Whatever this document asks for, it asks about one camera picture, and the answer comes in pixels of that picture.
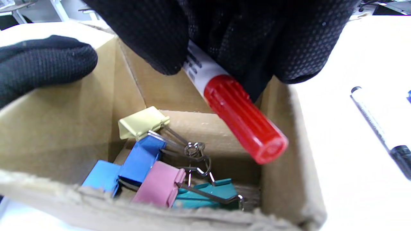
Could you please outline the person's right hand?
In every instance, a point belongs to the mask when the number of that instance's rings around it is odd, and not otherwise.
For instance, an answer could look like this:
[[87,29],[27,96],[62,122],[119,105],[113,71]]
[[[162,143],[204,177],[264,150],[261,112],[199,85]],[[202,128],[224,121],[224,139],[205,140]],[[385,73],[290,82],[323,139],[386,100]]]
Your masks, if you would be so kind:
[[297,84],[327,63],[358,0],[86,0],[154,70],[176,75],[189,41],[256,101],[272,77]]

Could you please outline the person's left hand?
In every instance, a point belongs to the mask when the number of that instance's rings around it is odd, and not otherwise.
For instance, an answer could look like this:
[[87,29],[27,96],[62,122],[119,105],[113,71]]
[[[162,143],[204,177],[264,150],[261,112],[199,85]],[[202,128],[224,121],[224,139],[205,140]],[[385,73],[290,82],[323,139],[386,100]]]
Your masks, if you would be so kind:
[[51,35],[0,48],[0,105],[7,106],[30,91],[73,83],[97,66],[94,48],[76,38]]

